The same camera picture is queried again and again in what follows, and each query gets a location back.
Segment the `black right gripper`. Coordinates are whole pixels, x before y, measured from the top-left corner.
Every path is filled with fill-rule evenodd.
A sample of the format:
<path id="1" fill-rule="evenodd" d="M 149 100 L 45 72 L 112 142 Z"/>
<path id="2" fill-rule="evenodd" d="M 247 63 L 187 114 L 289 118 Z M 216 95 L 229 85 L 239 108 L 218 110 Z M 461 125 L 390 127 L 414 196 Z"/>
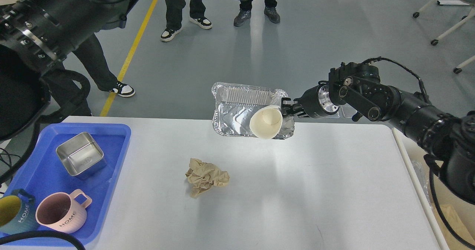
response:
<path id="1" fill-rule="evenodd" d="M 307 90 L 299 99 L 283 97 L 281 99 L 283 118 L 338 118 L 339 109 L 330 100 L 329 86 L 318 85 Z"/>

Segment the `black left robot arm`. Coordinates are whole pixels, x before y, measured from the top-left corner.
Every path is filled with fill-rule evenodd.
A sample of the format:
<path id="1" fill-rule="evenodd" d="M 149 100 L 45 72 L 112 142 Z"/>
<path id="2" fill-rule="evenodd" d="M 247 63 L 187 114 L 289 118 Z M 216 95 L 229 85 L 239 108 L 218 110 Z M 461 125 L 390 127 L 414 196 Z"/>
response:
<path id="1" fill-rule="evenodd" d="M 60 69 L 68 54 L 99 30 L 119 27 L 138 0 L 18 0 L 1 13 L 1 140 L 33 127 L 22 157 L 1 175 L 11 179 L 31 156 L 43 123 L 60 123 L 85 101 L 90 83 L 82 74 Z M 47 78 L 66 78 L 81 87 L 57 111 Z"/>

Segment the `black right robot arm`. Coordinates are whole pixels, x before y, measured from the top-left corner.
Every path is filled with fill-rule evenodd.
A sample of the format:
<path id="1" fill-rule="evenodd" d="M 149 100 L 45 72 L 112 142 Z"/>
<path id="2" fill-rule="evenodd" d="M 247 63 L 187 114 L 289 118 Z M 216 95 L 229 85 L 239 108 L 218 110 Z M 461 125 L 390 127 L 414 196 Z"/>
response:
<path id="1" fill-rule="evenodd" d="M 429 101 L 422 79 L 420 91 L 410 93 L 380 82 L 374 62 L 383 57 L 369 58 L 362 63 L 341 63 L 332 68 L 328 80 L 308 89 L 300 98 L 281 99 L 284 117 L 322 118 L 335 115 L 341 106 L 356 110 L 352 120 L 365 117 L 370 121 L 388 121 L 426 152 L 429 186 L 436 210 L 447 230 L 465 247 L 474 245 L 463 239 L 450 226 L 438 203 L 434 176 L 458 198 L 474 204 L 475 134 L 474 111 L 462 118 L 445 113 Z"/>

